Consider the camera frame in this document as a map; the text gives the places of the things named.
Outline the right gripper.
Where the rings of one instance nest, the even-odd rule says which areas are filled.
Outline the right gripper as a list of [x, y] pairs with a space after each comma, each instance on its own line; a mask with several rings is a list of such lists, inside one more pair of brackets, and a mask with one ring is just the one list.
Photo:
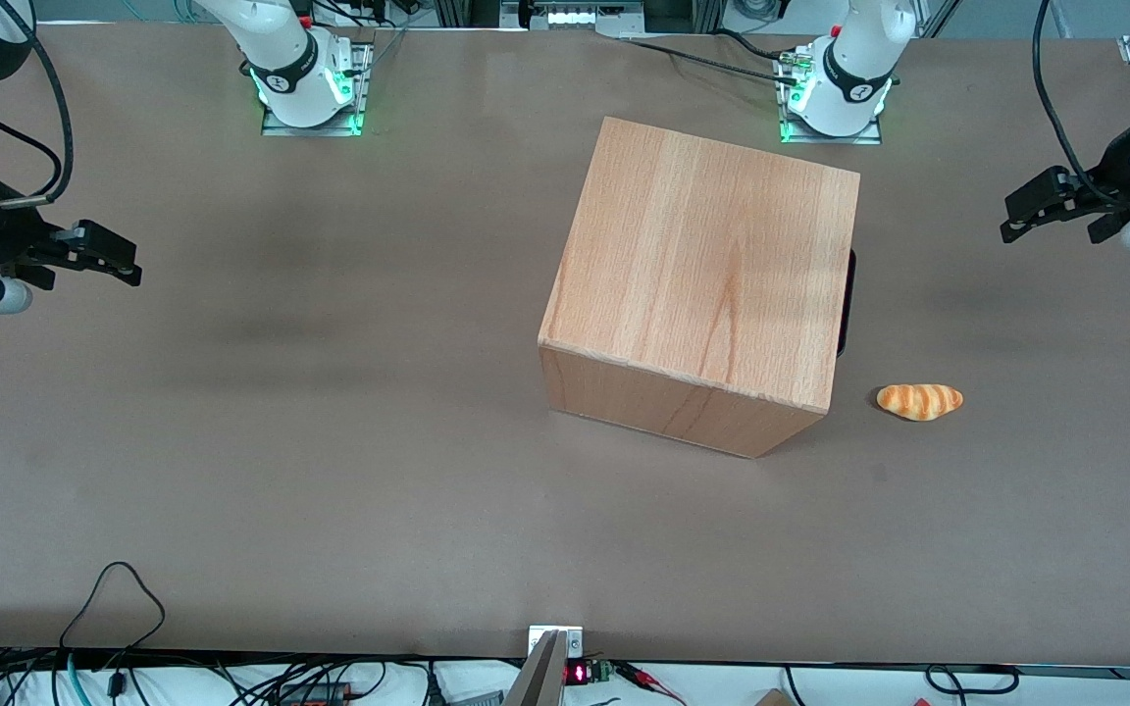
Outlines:
[[[56, 253], [54, 242], [66, 250]], [[34, 249], [40, 246], [43, 256]], [[55, 273], [49, 268], [90, 272], [116, 278], [131, 287], [142, 284], [137, 265], [137, 245], [115, 230], [90, 219], [61, 229], [41, 219], [35, 209], [0, 209], [0, 276], [16, 277], [43, 291], [53, 290]]]

